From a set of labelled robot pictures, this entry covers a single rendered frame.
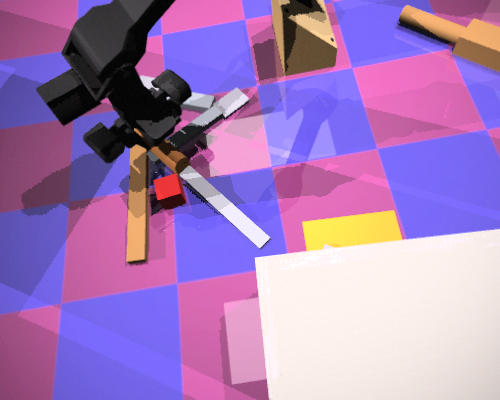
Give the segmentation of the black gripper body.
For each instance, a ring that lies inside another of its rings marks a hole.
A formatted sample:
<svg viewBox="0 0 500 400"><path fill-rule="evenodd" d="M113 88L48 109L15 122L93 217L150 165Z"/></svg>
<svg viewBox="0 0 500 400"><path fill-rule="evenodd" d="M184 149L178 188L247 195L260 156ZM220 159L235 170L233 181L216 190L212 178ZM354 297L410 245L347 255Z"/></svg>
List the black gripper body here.
<svg viewBox="0 0 500 400"><path fill-rule="evenodd" d="M142 94L147 90L151 91L151 94L157 101L160 99L166 101L166 98L169 97L174 98L180 105L192 96L192 89L189 83L172 70L165 70L151 84L154 88L158 88L158 90L156 91L153 87L147 89L141 80L140 88L131 97L122 100L108 98L112 108L120 117L113 121L114 125L109 129L99 122L84 134L84 141L87 145L107 164L114 162L124 153L125 146L123 142L128 146L137 138L137 134L134 131L135 128L129 128L124 120L126 106L130 103L136 105L143 100Z"/></svg>

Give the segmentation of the red cube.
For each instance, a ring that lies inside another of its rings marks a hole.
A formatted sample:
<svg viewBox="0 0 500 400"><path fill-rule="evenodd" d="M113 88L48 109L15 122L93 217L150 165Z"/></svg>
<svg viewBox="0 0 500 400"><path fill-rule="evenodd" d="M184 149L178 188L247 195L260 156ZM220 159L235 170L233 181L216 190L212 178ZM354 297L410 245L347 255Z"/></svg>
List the red cube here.
<svg viewBox="0 0 500 400"><path fill-rule="evenodd" d="M187 203L183 185L177 174L154 180L154 183L158 201L165 210Z"/></svg>

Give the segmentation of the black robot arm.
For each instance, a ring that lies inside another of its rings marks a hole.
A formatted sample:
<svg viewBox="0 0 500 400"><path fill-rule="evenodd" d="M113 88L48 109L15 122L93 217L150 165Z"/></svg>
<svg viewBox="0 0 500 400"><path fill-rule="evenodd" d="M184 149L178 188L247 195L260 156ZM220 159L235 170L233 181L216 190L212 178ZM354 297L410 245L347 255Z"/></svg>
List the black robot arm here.
<svg viewBox="0 0 500 400"><path fill-rule="evenodd" d="M62 126L106 98L122 100L138 91L135 66L145 54L148 33L174 1L112 0L90 7L75 22L61 52L71 69L35 89ZM174 98L157 101L150 90L142 96L126 106L124 120L158 146L182 122L182 108Z"/></svg>

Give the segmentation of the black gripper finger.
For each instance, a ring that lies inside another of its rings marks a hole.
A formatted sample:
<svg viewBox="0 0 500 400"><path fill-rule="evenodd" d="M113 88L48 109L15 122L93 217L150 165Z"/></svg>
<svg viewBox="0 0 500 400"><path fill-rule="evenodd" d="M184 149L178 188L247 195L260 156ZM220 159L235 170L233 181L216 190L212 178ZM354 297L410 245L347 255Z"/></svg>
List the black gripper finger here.
<svg viewBox="0 0 500 400"><path fill-rule="evenodd" d="M134 131L135 131L135 130L134 130ZM142 147L142 148L144 148L144 149L146 149L146 150L148 150L148 151L149 151L150 149L149 149L148 145L147 145L147 144L146 144L146 143L142 140L143 138L141 138L141 137L139 136L139 134L138 134L136 131L135 131L135 133L137 134L137 138L136 138L134 141L132 141L132 142L131 142L128 146L126 146L126 145L124 144L124 142L121 140L121 141L123 142L123 145L124 145L126 148L128 148L128 149L131 149L131 148L133 148L135 145L138 145L138 146L140 146L140 147Z"/></svg>

